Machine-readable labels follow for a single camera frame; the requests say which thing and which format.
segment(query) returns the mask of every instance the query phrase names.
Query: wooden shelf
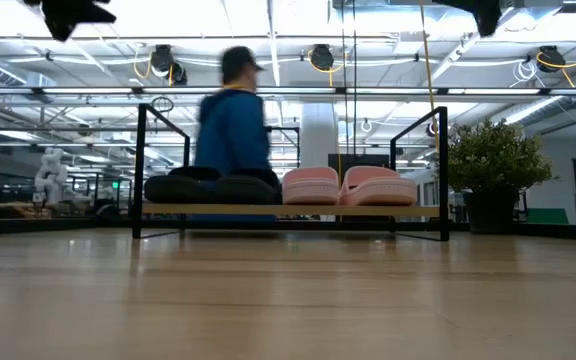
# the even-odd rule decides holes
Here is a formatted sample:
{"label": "wooden shelf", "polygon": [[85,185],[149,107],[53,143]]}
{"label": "wooden shelf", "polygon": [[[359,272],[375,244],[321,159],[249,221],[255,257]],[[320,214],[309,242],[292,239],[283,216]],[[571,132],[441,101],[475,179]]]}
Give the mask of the wooden shelf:
{"label": "wooden shelf", "polygon": [[438,217],[439,207],[144,203],[143,213],[144,214],[344,215],[344,216]]}

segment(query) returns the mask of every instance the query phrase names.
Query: black planter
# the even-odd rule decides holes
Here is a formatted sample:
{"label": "black planter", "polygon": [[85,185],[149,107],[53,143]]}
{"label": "black planter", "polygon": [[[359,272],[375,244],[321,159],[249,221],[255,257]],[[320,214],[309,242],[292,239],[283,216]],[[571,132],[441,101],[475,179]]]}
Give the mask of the black planter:
{"label": "black planter", "polygon": [[508,234],[512,230],[518,194],[512,191],[464,193],[470,232]]}

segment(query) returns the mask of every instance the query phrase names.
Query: pink slide sandal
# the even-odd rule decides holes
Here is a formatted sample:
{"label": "pink slide sandal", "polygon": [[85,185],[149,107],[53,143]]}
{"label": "pink slide sandal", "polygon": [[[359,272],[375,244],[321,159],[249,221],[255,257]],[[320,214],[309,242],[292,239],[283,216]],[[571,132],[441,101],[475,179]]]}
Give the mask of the pink slide sandal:
{"label": "pink slide sandal", "polygon": [[284,175],[285,205],[336,205],[339,202],[339,177],[329,167],[294,169]]}
{"label": "pink slide sandal", "polygon": [[341,205],[410,206],[417,202],[417,185],[388,168],[355,166],[346,172]]}

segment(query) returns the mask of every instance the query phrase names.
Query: green plant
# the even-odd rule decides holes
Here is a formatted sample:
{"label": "green plant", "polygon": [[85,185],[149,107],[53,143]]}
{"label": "green plant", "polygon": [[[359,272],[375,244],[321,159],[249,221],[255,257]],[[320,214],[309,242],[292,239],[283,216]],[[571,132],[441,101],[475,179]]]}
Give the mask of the green plant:
{"label": "green plant", "polygon": [[457,126],[449,135],[448,184],[455,191],[518,192],[554,179],[539,153],[538,137],[523,137],[517,126],[485,120]]}

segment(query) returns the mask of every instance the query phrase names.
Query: white robot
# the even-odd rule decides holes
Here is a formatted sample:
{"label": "white robot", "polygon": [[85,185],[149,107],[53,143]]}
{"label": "white robot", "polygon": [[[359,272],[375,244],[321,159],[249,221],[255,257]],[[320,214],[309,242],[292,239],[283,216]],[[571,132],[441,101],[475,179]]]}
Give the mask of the white robot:
{"label": "white robot", "polygon": [[64,152],[61,149],[47,148],[41,156],[41,168],[35,175],[33,203],[54,205],[61,201],[61,189],[68,178],[68,170],[61,164]]}

